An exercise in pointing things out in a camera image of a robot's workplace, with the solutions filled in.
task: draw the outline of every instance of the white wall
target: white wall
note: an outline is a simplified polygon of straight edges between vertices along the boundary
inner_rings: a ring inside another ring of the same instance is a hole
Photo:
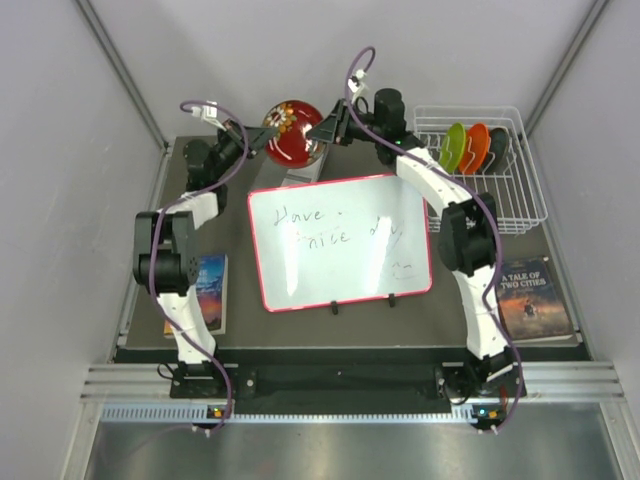
[[[509,104],[526,117],[591,0],[93,0],[167,136],[210,132],[178,104],[247,123],[287,98],[328,113],[346,69],[378,47],[372,90],[416,104]]]
[[[57,478],[159,150],[70,0],[0,18],[0,477]]]
[[[640,3],[605,11],[534,134],[586,327],[640,424]]]

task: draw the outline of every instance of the book cover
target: book cover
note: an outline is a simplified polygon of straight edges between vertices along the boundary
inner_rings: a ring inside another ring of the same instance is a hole
[[[213,335],[225,333],[227,300],[227,256],[200,257],[200,272],[196,280],[196,295],[207,329]],[[164,322],[165,337],[172,337],[169,322]]]
[[[573,325],[545,260],[512,260],[502,266],[496,293],[502,321],[515,341],[559,340],[573,335]]]

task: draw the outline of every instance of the whiteboard with red border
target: whiteboard with red border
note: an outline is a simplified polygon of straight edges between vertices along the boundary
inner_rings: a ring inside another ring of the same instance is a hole
[[[427,205],[395,175],[256,190],[249,219],[270,312],[427,292]]]

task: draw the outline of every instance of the red frame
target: red frame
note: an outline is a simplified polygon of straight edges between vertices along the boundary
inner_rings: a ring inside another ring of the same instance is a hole
[[[251,198],[258,194],[258,193],[266,193],[266,192],[271,192],[274,190],[288,190],[288,189],[293,189],[293,188],[313,188],[313,187],[318,187],[321,185],[329,185],[329,184],[333,184],[333,183],[345,183],[345,182],[358,182],[358,181],[363,181],[363,180],[372,180],[374,178],[380,178],[380,177],[390,177],[394,175],[393,173],[383,173],[383,174],[379,174],[379,175],[368,175],[368,176],[363,176],[363,177],[352,177],[352,178],[341,178],[339,180],[327,180],[324,182],[316,182],[316,183],[311,183],[311,184],[302,184],[302,185],[288,185],[286,187],[273,187],[273,188],[261,188],[259,190],[254,190],[253,192],[251,192],[248,196],[247,196],[247,209],[249,210],[249,223],[251,224],[251,237],[253,238],[253,251],[255,253],[255,257],[256,257],[256,265],[258,268],[258,277],[259,277],[259,281],[260,281],[260,295],[262,297],[262,305],[264,305],[265,310],[267,310],[268,312],[271,313],[277,313],[277,312],[290,312],[290,311],[296,311],[296,310],[306,310],[308,308],[318,308],[318,307],[326,307],[331,305],[331,302],[326,302],[326,303],[317,303],[317,304],[310,304],[310,305],[304,305],[302,307],[290,307],[290,308],[279,308],[279,309],[274,309],[269,307],[269,305],[267,305],[266,302],[266,298],[265,298],[265,293],[264,293],[264,282],[262,281],[262,269],[260,268],[260,256],[258,254],[258,244],[257,244],[257,240],[256,240],[256,233],[255,233],[255,229],[254,229],[254,224],[253,224],[253,213],[251,212]],[[431,287],[433,286],[433,269],[432,269],[432,263],[431,263],[431,239],[429,237],[429,212],[427,210],[427,201],[423,199],[423,206],[424,206],[424,229],[425,229],[425,237],[427,240],[427,262],[428,262],[428,266],[429,266],[429,273],[431,274],[431,276],[429,277],[429,285],[427,286],[427,288],[425,288],[424,290],[416,290],[416,291],[411,291],[411,292],[404,292],[404,293],[399,293],[396,295],[396,297],[406,297],[409,295],[418,295],[421,293],[427,293],[429,290],[431,290]],[[389,295],[378,295],[375,297],[363,297],[363,298],[354,298],[351,300],[342,300],[339,305],[344,305],[347,303],[359,303],[359,302],[367,302],[370,300],[380,300],[380,299],[385,299],[385,298],[389,298]]]

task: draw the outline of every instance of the white wire dish rack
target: white wire dish rack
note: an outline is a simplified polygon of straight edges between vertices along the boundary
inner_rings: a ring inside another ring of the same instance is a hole
[[[518,110],[515,107],[414,108],[414,131],[436,160],[440,159],[447,130],[456,122],[462,123],[467,130],[476,123],[484,123],[489,130],[506,127],[509,132],[507,155],[501,162],[494,165],[495,158],[490,153],[475,174],[456,172],[453,175],[478,193],[493,195],[500,232],[521,234],[546,220],[547,207]],[[429,228],[434,232],[440,230],[440,219],[432,212],[429,214]]]

